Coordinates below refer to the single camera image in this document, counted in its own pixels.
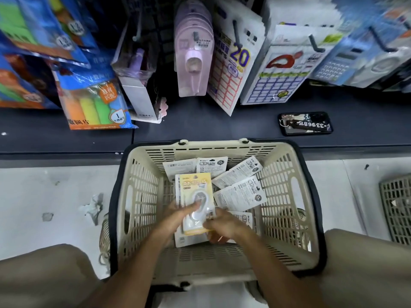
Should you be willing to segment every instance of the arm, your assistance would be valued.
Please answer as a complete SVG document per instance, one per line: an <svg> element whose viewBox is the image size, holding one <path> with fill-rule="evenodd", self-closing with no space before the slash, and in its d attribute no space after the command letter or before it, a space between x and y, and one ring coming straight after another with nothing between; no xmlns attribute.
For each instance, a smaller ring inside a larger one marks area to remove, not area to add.
<svg viewBox="0 0 411 308"><path fill-rule="evenodd" d="M199 203L182 209L177 209L175 202L171 203L166 217L144 239L137 253L80 307L143 308L162 249L181 225L183 218L198 208Z"/></svg>
<svg viewBox="0 0 411 308"><path fill-rule="evenodd" d="M319 292L314 292L306 282L296 278L250 227L229 212L216 207L216 218L206 221L204 227L216 231L209 235L211 243L221 243L232 238L242 246L269 307L326 307Z"/></svg>

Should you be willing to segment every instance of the hand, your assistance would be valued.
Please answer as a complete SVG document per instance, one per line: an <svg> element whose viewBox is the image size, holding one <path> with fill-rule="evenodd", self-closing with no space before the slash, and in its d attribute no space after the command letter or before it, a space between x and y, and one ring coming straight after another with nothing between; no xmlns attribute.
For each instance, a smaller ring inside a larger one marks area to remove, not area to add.
<svg viewBox="0 0 411 308"><path fill-rule="evenodd" d="M160 242L163 246L167 245L168 240L172 234L176 232L178 226L181 225L184 217L198 210L200 205L201 202L197 201L188 206L179 208L174 200L167 206L163 214L163 219L157 223L151 231L151 234L161 240Z"/></svg>
<svg viewBox="0 0 411 308"><path fill-rule="evenodd" d="M230 212L216 207L214 219L209 219L204 222L203 227L214 232L209 232L207 237L211 243L226 243L229 239L234 239L247 233L253 232L250 227L240 221Z"/></svg>

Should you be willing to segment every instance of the number 20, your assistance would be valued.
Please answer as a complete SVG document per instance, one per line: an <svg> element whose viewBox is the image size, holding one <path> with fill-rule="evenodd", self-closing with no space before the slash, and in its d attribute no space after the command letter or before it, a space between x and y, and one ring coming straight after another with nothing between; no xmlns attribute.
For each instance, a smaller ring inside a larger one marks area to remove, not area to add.
<svg viewBox="0 0 411 308"><path fill-rule="evenodd" d="M247 66L248 60L250 59L250 52L248 50L244 49L240 49L237 45L237 43L234 43L234 46L236 46L238 49L235 52L232 52L230 54L231 58L235 61L238 61L238 64L241 67L245 67Z"/></svg>

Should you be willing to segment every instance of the yellow circle label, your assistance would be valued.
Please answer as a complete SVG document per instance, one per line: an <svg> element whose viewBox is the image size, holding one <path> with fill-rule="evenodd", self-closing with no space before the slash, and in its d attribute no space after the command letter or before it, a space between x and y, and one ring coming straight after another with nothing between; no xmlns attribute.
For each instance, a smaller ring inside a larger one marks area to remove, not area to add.
<svg viewBox="0 0 411 308"><path fill-rule="evenodd" d="M282 92L280 92L280 93L278 93L278 97L285 97L285 96L287 96L289 93L288 93L288 91L282 91Z"/></svg>

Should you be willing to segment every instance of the smartphone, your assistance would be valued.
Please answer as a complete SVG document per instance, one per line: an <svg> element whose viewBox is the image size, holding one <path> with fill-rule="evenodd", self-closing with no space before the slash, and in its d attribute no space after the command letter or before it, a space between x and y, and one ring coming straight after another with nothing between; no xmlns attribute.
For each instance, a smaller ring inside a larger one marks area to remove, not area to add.
<svg viewBox="0 0 411 308"><path fill-rule="evenodd" d="M333 129L328 114L315 113L281 113L278 116L281 132L285 136L331 134Z"/></svg>

